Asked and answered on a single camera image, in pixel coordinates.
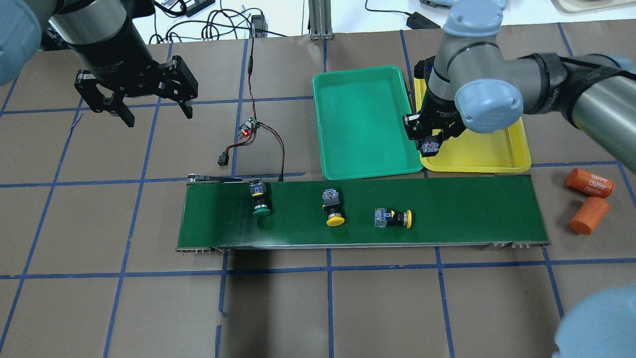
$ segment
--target green conveyor belt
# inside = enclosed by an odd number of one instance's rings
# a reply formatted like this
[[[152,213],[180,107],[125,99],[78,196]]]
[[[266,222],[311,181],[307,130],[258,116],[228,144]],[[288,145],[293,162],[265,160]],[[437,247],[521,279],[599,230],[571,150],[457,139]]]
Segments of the green conveyor belt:
[[[190,183],[177,251],[223,248],[548,244],[530,176],[266,183],[272,214],[253,217],[248,183]],[[325,224],[336,188],[346,223]],[[375,208],[413,212],[413,226],[378,228]]]

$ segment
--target yellow tray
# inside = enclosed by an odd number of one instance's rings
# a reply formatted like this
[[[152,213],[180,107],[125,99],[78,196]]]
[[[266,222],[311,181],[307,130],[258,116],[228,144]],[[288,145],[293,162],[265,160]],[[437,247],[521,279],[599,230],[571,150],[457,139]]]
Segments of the yellow tray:
[[[419,111],[426,92],[426,81],[414,80]],[[432,171],[475,173],[523,173],[532,164],[521,118],[507,129],[489,134],[466,129],[458,138],[445,141],[438,155],[420,157],[420,160],[426,169]]]

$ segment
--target orange cylinder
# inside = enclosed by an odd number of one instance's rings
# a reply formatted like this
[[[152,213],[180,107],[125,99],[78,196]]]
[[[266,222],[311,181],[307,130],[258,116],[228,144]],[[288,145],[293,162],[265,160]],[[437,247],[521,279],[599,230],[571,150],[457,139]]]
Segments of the orange cylinder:
[[[594,232],[608,211],[607,201],[590,196],[570,220],[570,227],[579,234],[589,235]]]
[[[614,181],[603,176],[592,174],[583,169],[572,169],[565,179],[565,184],[585,194],[605,199],[614,190]]]

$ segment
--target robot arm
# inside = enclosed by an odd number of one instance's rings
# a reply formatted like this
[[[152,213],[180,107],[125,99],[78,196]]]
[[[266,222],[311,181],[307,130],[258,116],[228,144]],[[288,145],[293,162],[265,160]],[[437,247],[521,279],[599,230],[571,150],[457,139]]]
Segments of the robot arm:
[[[198,83],[187,65],[180,56],[165,64],[154,61],[132,24],[133,18],[154,13],[152,1],[8,0],[3,6],[9,8],[2,9],[4,16],[25,19],[39,29],[35,40],[24,40],[15,30],[20,24],[7,25],[13,31],[0,38],[0,50],[5,50],[0,52],[11,64],[3,65],[9,70],[0,69],[0,82],[17,76],[35,52],[41,29],[50,22],[88,68],[78,72],[75,88],[91,110],[117,115],[132,127],[135,117],[123,98],[154,94],[179,103],[192,118],[191,100],[198,96]],[[112,93],[104,95],[98,85]]]
[[[466,128],[494,132],[521,114],[561,111],[574,126],[636,172],[636,75],[619,55],[561,58],[532,54],[506,61],[495,40],[502,21],[489,0],[459,1],[444,25],[420,113],[404,126],[423,156]],[[433,130],[440,132],[433,135]]]

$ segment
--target blue grid line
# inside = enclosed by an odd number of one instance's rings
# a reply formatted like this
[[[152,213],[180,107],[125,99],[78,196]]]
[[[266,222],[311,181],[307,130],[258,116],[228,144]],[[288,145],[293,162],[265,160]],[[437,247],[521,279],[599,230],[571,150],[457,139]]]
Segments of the blue grid line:
[[[314,99],[313,96],[296,96],[296,97],[271,97],[271,98],[254,98],[254,102],[277,102],[277,101],[306,101]]]
[[[221,353],[221,325],[216,326],[216,340],[214,341],[214,358]]]
[[[75,116],[73,117],[73,122],[71,123],[71,128],[69,129],[69,135],[66,138],[66,142],[64,143],[64,149],[62,149],[62,154],[60,155],[60,162],[57,164],[57,169],[55,170],[55,176],[53,177],[53,183],[57,182],[57,179],[60,177],[60,171],[62,170],[62,164],[64,163],[64,158],[66,157],[66,151],[69,148],[69,143],[71,142],[71,136],[73,135],[73,129],[78,123],[78,116],[80,114],[80,107],[83,100],[80,99],[77,109],[75,111]],[[22,292],[22,286],[24,285],[24,281],[27,278],[27,272],[29,270],[29,266],[31,265],[31,260],[33,258],[33,253],[35,252],[36,245],[38,244],[39,235],[42,232],[42,226],[44,225],[44,221],[46,218],[46,212],[48,211],[48,207],[51,204],[51,198],[53,197],[53,191],[55,190],[54,186],[51,186],[51,189],[48,191],[48,196],[46,197],[46,202],[44,208],[42,209],[42,216],[40,216],[40,220],[38,223],[38,228],[36,229],[36,233],[33,237],[33,242],[31,243],[31,248],[29,249],[29,255],[27,256],[27,260],[24,263],[24,269],[22,270],[22,275],[20,276],[20,282],[18,283],[18,288],[15,292],[15,296],[13,297],[13,302],[11,304],[11,309],[9,310],[9,315],[6,319],[6,323],[4,325],[4,330],[2,333],[2,337],[0,338],[0,352],[4,347],[4,341],[6,340],[6,335],[9,332],[9,326],[11,326],[11,320],[13,319],[13,314],[15,313],[15,308],[18,304],[18,300],[20,299],[20,293]]]
[[[20,111],[5,111],[3,112],[3,114],[5,115],[19,115],[19,114],[24,114],[24,113],[53,113],[53,112],[73,112],[78,110],[77,107],[75,108],[52,108],[52,109],[45,109],[45,110],[20,110]]]
[[[228,276],[229,255],[230,255],[229,251],[225,250],[223,252],[223,266],[221,267],[221,285],[219,288],[219,312],[221,312],[223,316],[225,316],[223,309],[225,308],[225,283],[227,281],[227,276]]]
[[[571,162],[571,163],[536,163],[532,164],[532,168],[552,168],[552,167],[568,167],[568,166],[610,166],[617,164],[617,161],[598,161],[598,162]]]
[[[177,177],[177,178],[154,178],[154,179],[145,179],[146,183],[169,183],[169,182],[185,182],[188,178],[185,176]]]
[[[587,264],[636,264],[636,257],[622,259],[574,259],[574,260],[550,260],[552,265],[587,265]]]
[[[625,181],[625,186],[627,187],[627,191],[630,193],[630,197],[632,197],[632,202],[634,203],[634,207],[636,207],[636,196],[634,195],[634,190],[632,188],[630,180],[629,178],[627,178],[627,172],[625,171],[625,168],[623,167],[621,163],[617,162],[616,165],[618,166],[618,169],[621,171],[621,176],[623,177],[623,180]]]
[[[503,261],[503,262],[458,262],[454,264],[442,264],[444,268],[508,268],[522,266],[542,266],[545,261]]]
[[[238,99],[217,99],[215,101],[192,101],[192,105],[198,104],[224,104],[224,103],[238,103]],[[179,103],[169,102],[165,104],[166,106],[178,106]]]
[[[34,273],[27,275],[27,279],[51,279],[51,278],[109,278],[119,277],[117,272],[91,272],[91,273]]]
[[[504,268],[504,267],[527,267],[543,266],[546,261],[501,261],[501,262],[458,262],[442,264],[442,268]],[[550,260],[552,266],[565,265],[590,265],[590,264],[636,264],[636,257],[612,258],[612,259],[568,259]],[[437,269],[437,264],[407,264],[407,265],[357,265],[357,266],[308,266],[299,268],[273,268],[273,269],[229,269],[223,271],[200,270],[200,271],[146,271],[146,272],[126,272],[126,277],[172,277],[172,276],[220,276],[224,272],[227,275],[276,275],[281,273],[307,273],[307,272],[328,272],[328,271],[390,271],[407,269]],[[28,274],[26,280],[38,278],[107,278],[119,277],[117,272],[108,273],[51,273],[51,274]],[[18,280],[22,275],[0,275],[0,280]]]
[[[543,257],[546,261],[546,267],[548,269],[548,276],[550,278],[550,285],[552,286],[552,293],[555,295],[556,309],[558,310],[559,317],[563,318],[563,306],[561,305],[561,297],[558,294],[557,281],[555,280],[554,271],[552,271],[552,262],[550,262],[550,256],[548,255],[548,249],[543,246]]]
[[[24,184],[0,184],[1,188],[31,188],[31,187],[51,187],[53,183],[24,183]]]
[[[404,31],[399,31],[399,37],[402,39],[402,50],[404,51],[404,60],[406,61],[406,74],[408,76],[408,83],[411,86],[411,109],[415,113],[417,108],[417,99],[415,98],[415,86],[413,85],[413,74],[411,73],[411,61],[408,59],[408,50],[406,49],[406,39],[404,38]]]
[[[453,346],[453,334],[450,330],[450,316],[448,314],[448,302],[446,301],[446,287],[444,285],[444,266],[441,261],[439,246],[435,246],[435,262],[438,269],[439,293],[441,294],[441,307],[444,313],[444,326],[446,327],[446,340],[448,341],[448,356],[455,358],[455,347]]]
[[[563,42],[565,43],[565,47],[567,48],[567,53],[570,54],[570,56],[573,56],[574,53],[572,52],[572,48],[570,47],[570,42],[567,41],[565,31],[563,30],[563,25],[561,25],[560,22],[557,22],[556,25],[558,26],[558,32],[561,33],[561,38],[563,39]]]
[[[241,117],[241,110],[243,107],[243,87],[245,84],[245,72],[246,72],[246,68],[245,68],[245,64],[247,62],[247,44],[248,44],[248,40],[245,39],[245,45],[243,46],[243,63],[241,64],[241,72],[240,72],[240,83],[238,85],[238,106],[237,106],[237,121],[236,124],[234,126],[234,142],[236,143],[237,140],[239,140],[239,127],[241,125],[240,123],[240,117]],[[237,172],[237,155],[239,153],[239,149],[237,147],[232,148],[232,176],[236,175]]]
[[[329,330],[329,358],[335,355],[333,343],[333,270],[331,265],[331,249],[327,250],[327,321]]]
[[[221,316],[222,317],[227,317],[227,315],[225,314],[225,312],[223,311],[225,309],[225,284],[227,282],[227,278],[228,278],[228,258],[230,256],[230,253],[228,250],[225,250],[223,252],[223,265],[221,267],[221,285],[219,286],[219,312],[221,312]],[[218,357],[219,353],[221,351],[221,324],[216,326],[216,341],[214,343],[214,356]]]
[[[13,89],[15,88],[15,84],[18,82],[18,77],[16,77],[15,80],[13,80],[13,83],[11,84],[11,87],[9,88],[9,92],[6,94],[6,97],[4,98],[4,103],[2,104],[2,108],[0,108],[0,117],[2,117],[2,114],[4,113],[4,110],[6,109],[6,105],[9,104],[9,98],[11,98],[11,94],[13,93]]]
[[[254,102],[276,102],[276,101],[304,101],[307,99],[313,99],[313,96],[292,96],[292,97],[265,97],[265,98],[254,98]],[[206,105],[206,104],[228,104],[228,103],[239,103],[246,101],[247,99],[217,99],[213,101],[193,101],[193,106]],[[160,103],[159,107],[174,107],[178,106],[179,103],[175,102],[165,102]],[[153,108],[156,107],[156,104],[148,103],[148,104],[130,104],[129,108]],[[16,111],[0,111],[0,115],[19,115],[25,113],[55,113],[55,112],[72,112],[77,110],[77,108],[45,108],[42,110],[16,110]],[[90,107],[82,107],[81,111],[90,111]]]
[[[159,271],[159,272],[126,272],[126,277],[175,277],[175,276],[219,276],[223,272],[220,269],[208,269],[201,271]]]
[[[229,269],[228,275],[275,275],[277,273],[302,273],[329,271],[326,266],[309,266],[305,268],[277,268],[277,269]]]
[[[166,61],[172,54],[172,43],[168,47],[168,55]],[[117,315],[117,307],[119,305],[119,298],[121,297],[121,286],[123,285],[123,279],[125,277],[126,265],[128,263],[128,255],[130,254],[130,244],[132,241],[132,235],[135,231],[135,224],[137,222],[137,214],[139,212],[139,204],[141,203],[141,195],[144,190],[144,181],[146,179],[146,170],[148,169],[148,159],[150,158],[150,150],[152,149],[153,136],[155,134],[155,127],[157,123],[157,116],[159,115],[159,108],[161,104],[161,98],[157,98],[155,104],[155,113],[153,114],[153,121],[150,125],[150,132],[148,133],[148,144],[146,145],[146,155],[144,157],[144,164],[141,169],[141,177],[139,180],[139,189],[137,190],[137,199],[135,200],[135,207],[132,211],[132,218],[130,219],[130,229],[128,230],[128,238],[126,240],[126,247],[124,249],[123,258],[121,260],[121,269],[119,272],[119,279],[117,280],[117,288],[113,299],[113,308],[111,310],[111,317],[108,322],[108,330],[106,332],[106,342],[104,344],[103,358],[108,357],[108,352],[111,346],[111,338],[113,337],[113,328],[115,323],[115,317]]]
[[[84,182],[60,182],[51,183],[56,187],[74,187],[80,185],[112,185],[112,184],[138,184],[141,182],[139,179],[124,179],[124,180],[87,180]]]
[[[250,178],[278,178],[280,175],[279,174],[248,174],[248,175],[235,175],[235,178],[241,178],[241,179],[250,179]],[[301,173],[284,173],[282,176],[284,178],[287,177],[294,177],[294,176],[303,176],[305,175],[305,172],[301,172]]]
[[[327,72],[327,40],[322,41],[322,72]]]

